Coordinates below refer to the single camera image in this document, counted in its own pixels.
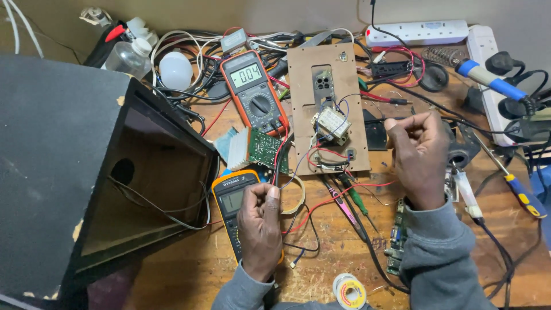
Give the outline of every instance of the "yellow screwdriver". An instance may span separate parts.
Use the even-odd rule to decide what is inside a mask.
[[[503,170],[505,172],[505,181],[507,184],[509,184],[509,187],[511,188],[512,192],[517,196],[520,204],[528,210],[532,215],[534,215],[536,218],[544,218],[547,216],[547,211],[543,207],[543,204],[539,202],[539,200],[528,190],[520,181],[503,165],[497,160],[492,152],[488,149],[488,147],[482,142],[482,140],[476,135],[476,133],[473,133],[478,142],[480,143],[480,146],[484,149],[484,151],[488,154],[488,156],[494,161],[494,163],[498,166],[499,169]]]

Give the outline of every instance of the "black speaker cabinet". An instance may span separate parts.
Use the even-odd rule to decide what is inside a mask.
[[[0,56],[0,294],[58,300],[189,231],[219,157],[129,75]],[[171,213],[198,226],[204,201]]]

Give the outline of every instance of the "green screwdriver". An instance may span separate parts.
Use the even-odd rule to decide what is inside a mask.
[[[361,200],[360,194],[358,194],[358,192],[352,187],[352,183],[350,183],[350,180],[348,179],[348,176],[346,175],[346,173],[341,173],[337,177],[339,178],[339,180],[341,180],[341,183],[344,185],[345,188],[349,188],[348,195],[352,197],[352,201],[354,202],[355,205],[358,206],[358,208],[360,208],[360,211],[362,212],[362,214],[368,218],[375,232],[379,233],[379,230],[373,223],[373,220],[371,219],[371,217],[369,217],[369,212],[365,208],[364,202]]]

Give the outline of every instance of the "gray hoodie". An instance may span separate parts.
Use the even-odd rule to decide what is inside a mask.
[[[400,272],[410,287],[411,309],[496,310],[478,283],[478,269],[470,257],[473,232],[457,217],[451,201],[436,210],[413,211],[406,207],[408,239]],[[262,297],[273,282],[260,283],[243,270],[218,292],[212,310],[264,310]],[[336,303],[281,302],[272,310],[341,310]],[[363,309],[373,309],[365,305]]]

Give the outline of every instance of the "hand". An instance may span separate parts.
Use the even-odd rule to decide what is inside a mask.
[[[281,257],[283,240],[279,227],[279,188],[258,183],[245,188],[237,226],[242,266],[258,282],[266,282]]]
[[[426,112],[403,120],[387,119],[387,149],[406,196],[417,210],[438,209],[445,203],[444,179],[450,139],[440,114]]]

